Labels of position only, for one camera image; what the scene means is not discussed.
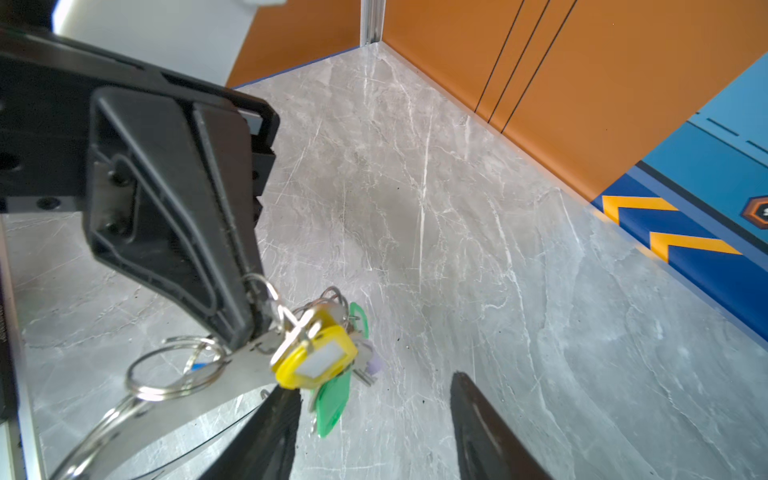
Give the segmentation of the aluminium front rail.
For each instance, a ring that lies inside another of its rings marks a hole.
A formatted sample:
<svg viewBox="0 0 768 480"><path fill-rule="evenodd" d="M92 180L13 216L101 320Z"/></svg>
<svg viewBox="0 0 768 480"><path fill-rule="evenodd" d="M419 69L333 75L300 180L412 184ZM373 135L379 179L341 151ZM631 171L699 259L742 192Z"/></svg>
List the aluminium front rail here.
<svg viewBox="0 0 768 480"><path fill-rule="evenodd" d="M4 223L1 223L1 298L9 349L10 378L15 399L12 420L18 431L14 446L17 447L21 455L23 478L45 479L46 469L42 449L37 438L33 398L28 382L25 346L17 316L8 239Z"/></svg>

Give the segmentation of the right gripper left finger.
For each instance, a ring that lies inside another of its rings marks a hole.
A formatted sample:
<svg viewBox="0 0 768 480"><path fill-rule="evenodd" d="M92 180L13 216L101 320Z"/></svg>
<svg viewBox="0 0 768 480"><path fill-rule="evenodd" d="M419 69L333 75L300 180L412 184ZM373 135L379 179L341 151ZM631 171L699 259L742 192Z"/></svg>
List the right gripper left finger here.
<svg viewBox="0 0 768 480"><path fill-rule="evenodd" d="M288 479L301 407L298 390L276 387L199 479Z"/></svg>

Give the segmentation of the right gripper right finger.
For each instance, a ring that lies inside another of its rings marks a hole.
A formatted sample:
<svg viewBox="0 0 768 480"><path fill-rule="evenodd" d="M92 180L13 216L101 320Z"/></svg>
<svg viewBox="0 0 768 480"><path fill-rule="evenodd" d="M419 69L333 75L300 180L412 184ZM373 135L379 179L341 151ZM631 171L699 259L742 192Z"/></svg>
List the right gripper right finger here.
<svg viewBox="0 0 768 480"><path fill-rule="evenodd" d="M462 479L550 477L464 372L452 376L450 407Z"/></svg>

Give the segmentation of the green key tag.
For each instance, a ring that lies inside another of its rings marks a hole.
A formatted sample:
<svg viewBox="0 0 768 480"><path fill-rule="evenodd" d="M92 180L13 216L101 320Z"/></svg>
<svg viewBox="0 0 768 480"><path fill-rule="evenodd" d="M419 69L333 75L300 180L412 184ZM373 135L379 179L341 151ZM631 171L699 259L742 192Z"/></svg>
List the green key tag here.
<svg viewBox="0 0 768 480"><path fill-rule="evenodd" d="M354 345L360 339L370 340L367 315L354 302L349 305L349 326L352 328ZM326 438L332 432L345 411L351 394L352 378L356 378L352 371L353 363L314 394L313 429L320 438Z"/></svg>

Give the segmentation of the left aluminium corner post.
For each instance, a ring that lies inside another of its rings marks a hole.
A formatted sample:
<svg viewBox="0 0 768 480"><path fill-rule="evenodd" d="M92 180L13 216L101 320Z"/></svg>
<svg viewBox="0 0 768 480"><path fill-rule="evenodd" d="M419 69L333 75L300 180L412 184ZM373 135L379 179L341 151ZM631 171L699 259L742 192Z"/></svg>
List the left aluminium corner post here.
<svg viewBox="0 0 768 480"><path fill-rule="evenodd" d="M382 40L386 0L360 1L360 46Z"/></svg>

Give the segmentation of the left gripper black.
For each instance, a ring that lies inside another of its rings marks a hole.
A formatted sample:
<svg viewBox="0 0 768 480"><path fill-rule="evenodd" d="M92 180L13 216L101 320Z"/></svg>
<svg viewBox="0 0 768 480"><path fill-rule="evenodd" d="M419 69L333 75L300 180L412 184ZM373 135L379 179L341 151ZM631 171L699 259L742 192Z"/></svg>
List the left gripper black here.
<svg viewBox="0 0 768 480"><path fill-rule="evenodd" d="M80 211L86 191L94 257L231 349L269 325L249 280L263 270L253 166L279 125L263 99L49 31L1 28L2 213Z"/></svg>

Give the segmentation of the large metal band keyring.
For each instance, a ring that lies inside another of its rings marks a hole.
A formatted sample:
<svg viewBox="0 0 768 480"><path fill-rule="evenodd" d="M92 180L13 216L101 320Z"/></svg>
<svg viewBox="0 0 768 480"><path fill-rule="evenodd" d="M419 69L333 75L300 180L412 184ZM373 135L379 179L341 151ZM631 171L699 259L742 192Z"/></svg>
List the large metal band keyring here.
<svg viewBox="0 0 768 480"><path fill-rule="evenodd" d="M319 298L296 309L285 305L276 288L261 274L249 273L245 285L267 315L268 329L236 351L207 337L178 336L130 365L126 373L128 396L109 410L94 429L61 462L55 479L104 479L149 444L228 401L269 384L277 386L270 360L283 341L286 314L299 317L308 308L335 302L347 310L343 325L351 338L349 302L331 286ZM189 350L183 374L167 386L139 382L135 370L142 363L174 350ZM207 363L189 372L194 363Z"/></svg>

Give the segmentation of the purple key tag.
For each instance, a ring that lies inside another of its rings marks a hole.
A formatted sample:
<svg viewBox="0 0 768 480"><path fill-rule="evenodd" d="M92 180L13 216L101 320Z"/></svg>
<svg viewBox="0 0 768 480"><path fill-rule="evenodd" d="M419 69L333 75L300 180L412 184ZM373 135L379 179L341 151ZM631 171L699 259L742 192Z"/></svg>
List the purple key tag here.
<svg viewBox="0 0 768 480"><path fill-rule="evenodd" d="M358 353L354 360L352 371L356 378L364 385L368 387L373 386L376 382L376 376L383 368L384 362L370 340L357 340L355 346Z"/></svg>

